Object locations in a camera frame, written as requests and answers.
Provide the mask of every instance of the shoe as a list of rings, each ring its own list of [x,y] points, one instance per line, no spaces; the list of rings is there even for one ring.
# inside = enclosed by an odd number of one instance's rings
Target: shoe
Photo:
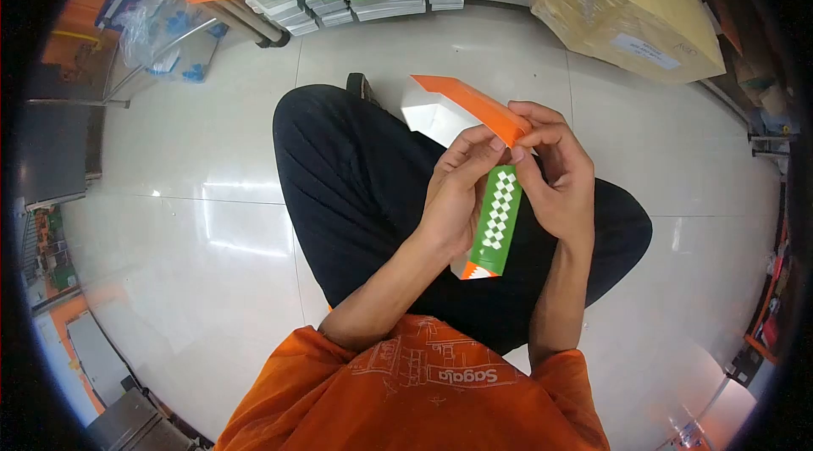
[[[372,88],[370,87],[370,83],[367,81],[367,77],[365,77],[364,74],[349,74],[347,76],[347,85],[345,86],[345,89],[353,96],[359,97],[365,101],[369,101],[376,107],[381,107],[378,100],[376,100],[376,97],[372,94]]]

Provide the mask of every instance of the fingernail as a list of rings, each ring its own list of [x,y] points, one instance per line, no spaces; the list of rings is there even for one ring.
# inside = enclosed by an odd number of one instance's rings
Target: fingernail
[[[519,146],[511,148],[511,163],[518,163],[525,158],[525,150]]]
[[[506,143],[500,140],[499,137],[494,137],[491,142],[489,142],[489,146],[496,152],[503,151],[506,147]]]

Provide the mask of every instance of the plastic bag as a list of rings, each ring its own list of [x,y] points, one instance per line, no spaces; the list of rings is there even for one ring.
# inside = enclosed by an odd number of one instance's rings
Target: plastic bag
[[[200,7],[183,0],[139,0],[114,19],[123,27],[119,46],[125,65],[144,65],[152,75],[170,80],[202,82],[219,39],[226,32],[224,24],[195,33],[164,53],[159,51],[209,19],[211,16]]]

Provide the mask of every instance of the forearm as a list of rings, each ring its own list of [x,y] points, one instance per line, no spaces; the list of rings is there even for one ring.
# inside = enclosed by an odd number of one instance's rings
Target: forearm
[[[346,350],[361,352],[381,341],[449,259],[419,231],[322,321],[319,330]]]
[[[531,316],[528,354],[532,368],[579,344],[593,246],[592,235],[557,244],[548,278]]]

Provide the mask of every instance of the hand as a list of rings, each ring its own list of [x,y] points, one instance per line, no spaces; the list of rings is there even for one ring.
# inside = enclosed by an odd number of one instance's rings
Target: hand
[[[485,175],[505,151],[485,125],[467,128],[435,165],[416,234],[451,260],[472,248],[483,204]]]
[[[533,101],[510,101],[508,108],[531,121],[534,127],[514,144],[512,161],[536,220],[565,245],[588,245],[592,250],[595,240],[593,161],[562,114]],[[530,148],[539,153],[547,183]]]

